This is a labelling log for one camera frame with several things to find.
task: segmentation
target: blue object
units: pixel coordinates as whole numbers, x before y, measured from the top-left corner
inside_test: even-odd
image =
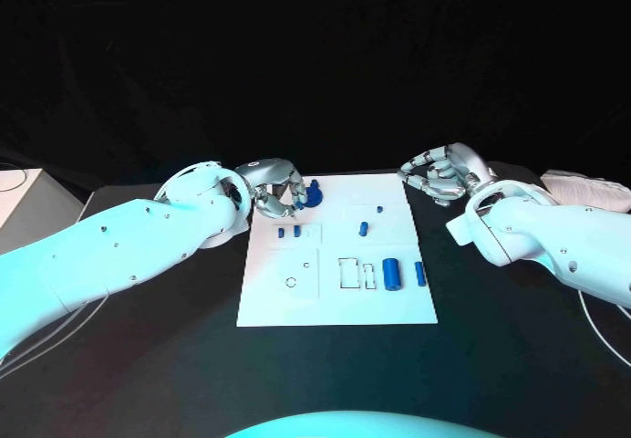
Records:
[[[247,428],[228,438],[501,438],[460,424],[403,413],[332,411],[303,413]]]
[[[359,235],[364,237],[369,232],[369,223],[364,222],[362,226],[359,227]]]
[[[417,269],[418,286],[424,286],[429,283],[426,279],[424,262],[416,262],[414,268]]]
[[[318,207],[322,202],[323,202],[323,191],[321,190],[319,180],[312,180],[312,185],[308,188],[308,202],[300,204],[308,208],[313,208]]]
[[[401,290],[401,273],[397,258],[384,260],[384,284],[388,290]]]

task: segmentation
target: small blue piece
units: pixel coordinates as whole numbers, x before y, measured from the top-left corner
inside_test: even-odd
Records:
[[[401,290],[401,273],[397,258],[384,260],[384,284],[387,290]]]
[[[308,202],[303,205],[308,208],[318,207],[323,202],[323,191],[321,190],[319,180],[312,180],[312,185],[308,188]]]
[[[364,237],[369,232],[369,223],[364,222],[362,226],[359,227],[359,235]]]
[[[416,262],[414,268],[417,269],[418,286],[424,286],[429,283],[429,281],[426,279],[424,262]]]

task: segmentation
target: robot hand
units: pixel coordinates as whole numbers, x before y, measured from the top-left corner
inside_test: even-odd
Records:
[[[274,219],[293,216],[299,203],[308,202],[303,177],[293,163],[282,158],[272,158],[244,164],[234,171],[247,181],[250,197],[261,214]],[[273,186],[272,193],[267,191],[269,185]],[[293,192],[293,205],[286,205],[280,201],[289,186]]]
[[[429,178],[413,174],[418,166],[431,164]],[[498,181],[498,176],[475,150],[454,143],[417,155],[403,166],[398,176],[434,202],[446,207],[466,193],[478,193]]]

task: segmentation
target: white robotic arm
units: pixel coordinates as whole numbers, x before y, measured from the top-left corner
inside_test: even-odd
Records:
[[[0,363],[53,321],[158,276],[199,248],[246,232],[253,199],[263,214],[293,215],[296,207],[267,193],[267,184],[280,194],[279,187],[290,186],[295,201],[308,201],[303,178],[289,161],[261,160],[238,172],[204,162],[174,176],[155,201],[116,206],[2,255]]]
[[[439,159],[443,169],[454,172],[429,173],[421,188],[427,187],[424,192],[442,205],[466,192],[473,197],[465,215],[447,224],[459,244],[473,242],[498,266],[534,260],[563,283],[631,308],[631,215],[587,205],[560,205],[538,186],[498,181],[472,148],[457,145],[444,147],[446,158]],[[400,175],[413,171],[408,163],[404,168]],[[460,188],[453,196],[433,189],[444,178]]]

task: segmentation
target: blue cylinder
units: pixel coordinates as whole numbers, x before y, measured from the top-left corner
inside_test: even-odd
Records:
[[[369,223],[364,222],[362,226],[359,227],[359,235],[362,235],[362,237],[369,233]]]
[[[417,269],[418,286],[424,286],[429,283],[429,281],[426,279],[424,262],[416,262],[414,268]]]
[[[397,258],[384,260],[384,284],[388,290],[401,290],[401,273]]]

